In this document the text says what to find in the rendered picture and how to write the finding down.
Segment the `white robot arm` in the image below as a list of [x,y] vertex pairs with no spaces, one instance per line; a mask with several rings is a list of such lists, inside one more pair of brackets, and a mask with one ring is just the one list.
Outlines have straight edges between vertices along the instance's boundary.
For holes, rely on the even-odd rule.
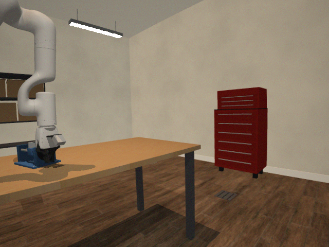
[[36,116],[37,126],[53,127],[57,125],[55,93],[38,92],[36,99],[29,99],[29,92],[56,77],[56,27],[48,16],[20,7],[17,0],[0,0],[0,25],[3,22],[34,34],[34,74],[18,91],[19,114]]

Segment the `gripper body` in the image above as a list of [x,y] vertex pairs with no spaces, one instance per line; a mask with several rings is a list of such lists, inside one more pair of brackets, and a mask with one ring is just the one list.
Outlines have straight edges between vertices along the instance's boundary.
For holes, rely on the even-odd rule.
[[35,147],[37,147],[38,142],[41,149],[57,147],[51,137],[46,137],[54,134],[59,134],[56,126],[37,128],[35,133]]

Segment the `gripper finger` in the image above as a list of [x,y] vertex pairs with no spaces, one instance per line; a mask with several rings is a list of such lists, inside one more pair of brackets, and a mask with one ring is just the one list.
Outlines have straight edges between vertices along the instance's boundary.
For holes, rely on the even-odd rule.
[[39,146],[39,142],[38,142],[37,147],[36,147],[36,152],[40,152],[44,155],[44,162],[45,163],[50,163],[49,155],[48,155],[48,149],[41,150],[40,146]]
[[60,148],[60,146],[49,148],[49,150],[50,150],[49,157],[52,158],[52,160],[50,162],[54,162],[54,154],[55,154],[56,150],[59,148]]

